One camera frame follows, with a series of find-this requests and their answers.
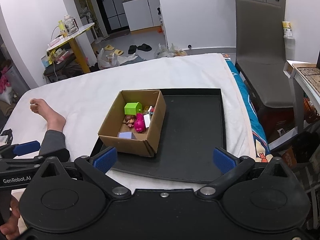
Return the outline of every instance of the yellow table leg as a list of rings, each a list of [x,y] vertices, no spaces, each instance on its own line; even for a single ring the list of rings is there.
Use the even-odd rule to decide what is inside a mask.
[[[87,73],[90,73],[90,69],[89,69],[89,66],[87,65],[87,62],[85,61],[85,58],[84,56],[82,55],[82,52],[76,42],[75,39],[71,39],[69,41],[69,44],[73,50],[73,53],[75,54],[84,74],[87,74]]]

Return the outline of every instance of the yellow slipper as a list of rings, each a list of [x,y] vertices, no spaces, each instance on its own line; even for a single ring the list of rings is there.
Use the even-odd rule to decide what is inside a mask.
[[[123,54],[123,51],[122,50],[119,50],[119,49],[116,49],[114,52],[111,52],[110,53],[110,56],[112,56],[113,54],[116,54],[117,56],[120,56]]]
[[[112,47],[111,45],[107,45],[104,47],[104,50],[114,50],[115,47]]]

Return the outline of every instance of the slipper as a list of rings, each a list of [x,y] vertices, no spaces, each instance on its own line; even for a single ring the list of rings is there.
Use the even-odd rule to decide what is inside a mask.
[[[136,45],[131,45],[129,47],[128,54],[131,55],[131,54],[135,53],[136,51],[137,51],[137,46]]]
[[[150,51],[150,50],[152,50],[152,48],[149,45],[143,43],[142,45],[138,46],[138,50]]]
[[[119,49],[116,49],[114,52],[111,52],[110,53],[110,56],[112,56],[113,54],[116,54],[117,56],[120,56],[123,54],[123,51],[122,50],[119,50]]]
[[[107,45],[104,47],[104,50],[114,50],[115,47],[112,47],[111,45]]]

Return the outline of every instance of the desk leg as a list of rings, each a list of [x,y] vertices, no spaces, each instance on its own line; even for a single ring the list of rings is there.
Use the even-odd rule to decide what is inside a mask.
[[[87,73],[90,73],[90,69],[89,69],[89,66],[87,65],[87,62],[85,61],[85,58],[84,56],[82,55],[82,52],[76,42],[75,39],[71,39],[69,41],[69,44],[73,50],[73,53],[75,54],[84,74],[87,74]]]
[[[303,131],[304,121],[303,89],[295,79],[289,79],[289,85],[293,99],[295,125],[298,127],[298,133],[301,133]]]

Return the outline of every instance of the gray leather chair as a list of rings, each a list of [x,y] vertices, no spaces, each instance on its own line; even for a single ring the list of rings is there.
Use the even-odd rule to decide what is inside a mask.
[[[283,72],[286,56],[282,21],[279,6],[236,0],[236,68],[262,106],[259,120],[266,111],[293,107],[289,81]]]

